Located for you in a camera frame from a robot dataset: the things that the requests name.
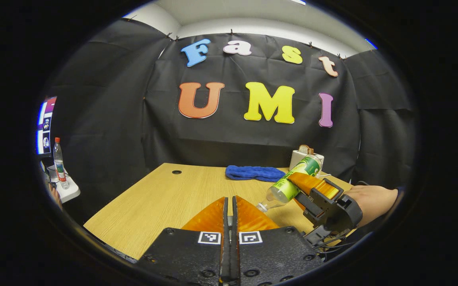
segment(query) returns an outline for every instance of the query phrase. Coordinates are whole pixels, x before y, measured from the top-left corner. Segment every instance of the black curtain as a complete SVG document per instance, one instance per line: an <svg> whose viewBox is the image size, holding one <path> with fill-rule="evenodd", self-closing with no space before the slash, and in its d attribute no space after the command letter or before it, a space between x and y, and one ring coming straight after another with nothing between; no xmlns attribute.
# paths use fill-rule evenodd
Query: black curtain
<svg viewBox="0 0 458 286"><path fill-rule="evenodd" d="M187 67L181 49L209 39L207 58ZM233 40L251 44L252 54L227 54L223 47ZM294 64L282 58L283 46L296 47L303 62ZM320 56L335 63L337 77L329 76ZM223 83L217 111L205 119L183 116L178 110L179 85L200 83L195 106L208 100L206 83ZM271 96L281 85L292 87L293 124L249 121L243 114L249 108L246 83L263 83ZM320 93L333 96L333 127L321 127ZM147 162L158 167L163 162L221 166L289 166L291 152L301 144L325 156L323 169L349 181L355 165L359 124L354 87L344 62L337 56L293 40L254 34L211 34L171 42L158 61L147 86L145 135Z"/></svg>
<svg viewBox="0 0 458 286"><path fill-rule="evenodd" d="M138 21L119 20L91 38L56 76L51 135L81 194L64 204L84 224L144 177L142 100L155 60L170 39Z"/></svg>
<svg viewBox="0 0 458 286"><path fill-rule="evenodd" d="M416 145L412 95L400 72L377 50L345 60L356 91L361 145L351 182L396 188L405 185Z"/></svg>

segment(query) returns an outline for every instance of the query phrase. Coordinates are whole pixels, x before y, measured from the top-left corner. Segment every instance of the person's hand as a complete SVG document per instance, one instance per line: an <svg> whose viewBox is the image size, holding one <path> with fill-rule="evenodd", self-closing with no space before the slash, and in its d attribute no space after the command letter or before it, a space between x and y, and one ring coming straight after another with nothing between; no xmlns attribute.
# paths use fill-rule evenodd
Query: person's hand
<svg viewBox="0 0 458 286"><path fill-rule="evenodd" d="M62 209L60 194L58 193L58 191L56 190L56 188L53 188L52 185L49 184L49 190L50 190L50 193L52 194L52 197L53 197L54 201L55 201L55 202L60 206L60 208Z"/></svg>
<svg viewBox="0 0 458 286"><path fill-rule="evenodd" d="M398 190L380 186L354 186L344 194L353 198L363 212L358 224L360 228L388 212L397 199Z"/></svg>

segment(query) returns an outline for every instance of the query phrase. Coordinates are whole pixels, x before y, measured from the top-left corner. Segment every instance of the orange letter u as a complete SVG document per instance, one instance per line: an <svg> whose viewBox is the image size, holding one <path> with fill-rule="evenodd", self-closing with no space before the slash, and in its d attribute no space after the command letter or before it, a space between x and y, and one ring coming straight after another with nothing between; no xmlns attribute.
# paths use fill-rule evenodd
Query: orange letter u
<svg viewBox="0 0 458 286"><path fill-rule="evenodd" d="M210 90L208 94L208 103L203 108L194 106L196 91L200 87L200 83L182 83L180 85L180 102L178 109L180 113L188 118L206 118L213 115L218 108L218 99L220 90L225 87L223 83L206 83L206 87Z"/></svg>

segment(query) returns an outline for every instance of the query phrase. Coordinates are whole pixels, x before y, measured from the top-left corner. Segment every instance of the white desk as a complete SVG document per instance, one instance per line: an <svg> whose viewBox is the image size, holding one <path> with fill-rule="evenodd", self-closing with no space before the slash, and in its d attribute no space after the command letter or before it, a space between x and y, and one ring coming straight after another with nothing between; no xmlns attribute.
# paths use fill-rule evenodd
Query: white desk
<svg viewBox="0 0 458 286"><path fill-rule="evenodd" d="M65 190L62 188L61 183L59 182L58 175L56 174L56 167L52 165L47 167L47 170L49 170L50 181L57 182L56 190L60 194L61 203L65 203L66 201L69 201L80 195L79 186L73 181L73 179L70 176L67 176L67 182L69 187Z"/></svg>

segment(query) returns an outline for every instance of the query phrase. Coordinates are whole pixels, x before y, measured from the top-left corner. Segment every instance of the blue towel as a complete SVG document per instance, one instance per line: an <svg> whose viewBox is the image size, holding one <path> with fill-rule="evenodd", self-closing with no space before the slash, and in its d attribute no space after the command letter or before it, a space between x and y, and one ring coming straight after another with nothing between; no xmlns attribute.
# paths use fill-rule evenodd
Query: blue towel
<svg viewBox="0 0 458 286"><path fill-rule="evenodd" d="M276 182L285 176L285 173L273 167L237 167L229 165L225 168L225 175L233 180L257 179L265 182Z"/></svg>

